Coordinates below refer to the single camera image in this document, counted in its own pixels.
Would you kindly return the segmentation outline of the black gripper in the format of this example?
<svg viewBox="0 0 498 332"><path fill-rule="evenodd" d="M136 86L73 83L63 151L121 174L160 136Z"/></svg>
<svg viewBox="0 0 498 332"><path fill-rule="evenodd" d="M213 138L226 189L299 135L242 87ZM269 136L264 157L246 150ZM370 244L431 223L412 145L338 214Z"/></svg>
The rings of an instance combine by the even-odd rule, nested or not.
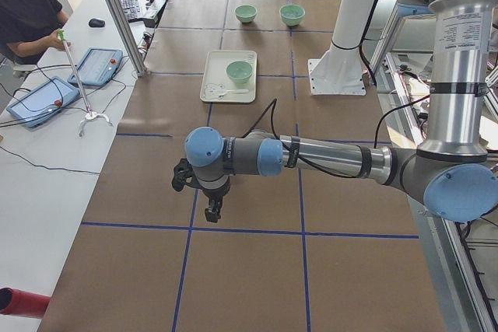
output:
<svg viewBox="0 0 498 332"><path fill-rule="evenodd" d="M221 209L223 198L229 193L230 185L224 184L221 187L210 189L203 187L203 194L209 199L209 206L205 209L205 218L208 222L218 222L221 219Z"/></svg>

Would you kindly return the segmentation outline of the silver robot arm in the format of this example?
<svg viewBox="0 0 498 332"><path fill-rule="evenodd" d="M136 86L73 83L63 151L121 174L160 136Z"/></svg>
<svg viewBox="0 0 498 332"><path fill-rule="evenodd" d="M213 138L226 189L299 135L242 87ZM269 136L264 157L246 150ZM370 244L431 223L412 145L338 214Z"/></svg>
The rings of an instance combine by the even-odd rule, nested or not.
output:
<svg viewBox="0 0 498 332"><path fill-rule="evenodd" d="M174 190L193 187L209 199L217 222L232 175L277 176L284 168L370 178L405 192L453 222L475 220L497 203L497 179L479 143L492 12L497 0L397 0L395 14L436 16L428 134L416 149L365 148L250 128L240 138L193 130L174 167Z"/></svg>

